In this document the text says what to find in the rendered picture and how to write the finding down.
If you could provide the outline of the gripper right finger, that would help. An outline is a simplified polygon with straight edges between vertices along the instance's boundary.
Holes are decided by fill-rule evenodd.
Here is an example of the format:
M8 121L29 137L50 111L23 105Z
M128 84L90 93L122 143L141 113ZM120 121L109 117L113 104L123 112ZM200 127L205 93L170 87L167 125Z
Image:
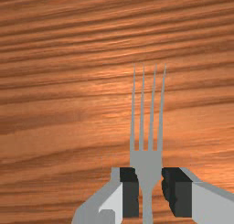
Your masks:
M185 167L162 169L162 191L177 218L196 224L234 224L234 194L200 180Z

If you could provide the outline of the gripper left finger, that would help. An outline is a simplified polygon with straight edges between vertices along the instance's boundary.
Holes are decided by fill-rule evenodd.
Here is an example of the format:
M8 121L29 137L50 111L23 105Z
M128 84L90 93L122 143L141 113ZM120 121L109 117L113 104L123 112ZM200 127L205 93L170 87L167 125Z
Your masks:
M139 182L132 167L113 167L110 181L80 205L71 224L122 224L139 217Z

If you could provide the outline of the grey fork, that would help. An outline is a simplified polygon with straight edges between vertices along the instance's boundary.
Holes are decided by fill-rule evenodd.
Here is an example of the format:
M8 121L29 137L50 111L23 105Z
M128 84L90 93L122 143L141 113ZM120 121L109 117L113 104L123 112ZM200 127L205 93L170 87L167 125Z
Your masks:
M143 224L154 224L152 209L152 194L154 186L161 179L162 151L163 151L163 109L165 100L165 85L161 88L161 101L157 129L157 147L154 149L154 94L155 82L152 88L152 102L150 108L148 147L144 150L144 83L141 91L141 111L139 129L139 149L135 149L134 110L135 110L135 84L132 90L132 118L130 134L130 166L135 169L139 186L143 196Z

